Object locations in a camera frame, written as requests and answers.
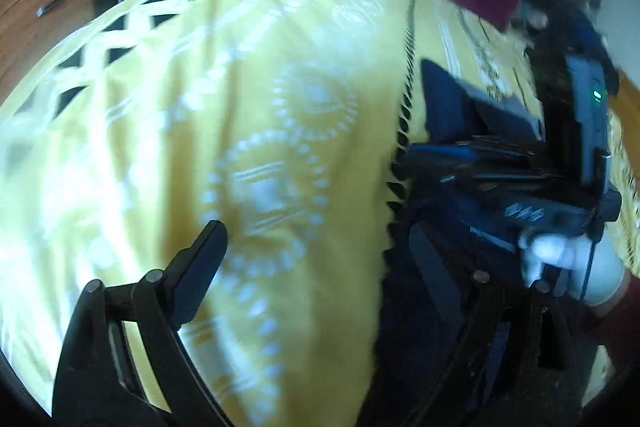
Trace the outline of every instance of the metal handle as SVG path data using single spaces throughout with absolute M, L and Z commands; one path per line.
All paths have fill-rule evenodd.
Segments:
M 37 17 L 42 17 L 43 15 L 53 10 L 55 7 L 60 6 L 64 1 L 65 0 L 52 0 L 47 2 L 46 4 L 43 4 L 36 10 Z

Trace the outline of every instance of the bed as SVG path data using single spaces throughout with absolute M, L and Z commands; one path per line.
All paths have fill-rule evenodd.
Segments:
M 420 58 L 540 116 L 520 43 L 447 0 L 125 0 L 50 51 L 0 107 L 0 347 L 41 406 L 86 282 L 138 280 L 219 219 L 226 258 L 180 332 L 204 381 L 236 425 L 353 425 L 391 166 L 428 139 Z M 620 136 L 612 116 L 610 230 L 637 273 Z

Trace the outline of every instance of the wooden floor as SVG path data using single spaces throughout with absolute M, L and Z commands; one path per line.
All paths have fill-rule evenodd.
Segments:
M 640 180 L 640 90 L 620 72 L 620 91 L 609 98 L 609 107 L 620 118 L 623 142 L 636 180 Z

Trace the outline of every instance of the white glove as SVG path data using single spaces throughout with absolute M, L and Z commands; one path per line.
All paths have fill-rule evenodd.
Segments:
M 542 275 L 542 264 L 550 264 L 571 271 L 568 293 L 580 298 L 587 272 L 591 239 L 563 237 L 555 233 L 544 233 L 528 241 L 521 238 L 522 276 L 531 286 Z M 589 306 L 598 306 L 612 298 L 623 283 L 625 265 L 613 250 L 609 233 L 605 229 L 602 240 L 596 245 L 584 301 Z

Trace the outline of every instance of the white wall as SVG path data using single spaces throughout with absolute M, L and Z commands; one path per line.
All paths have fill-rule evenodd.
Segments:
M 602 0 L 596 28 L 615 66 L 640 87 L 640 0 Z

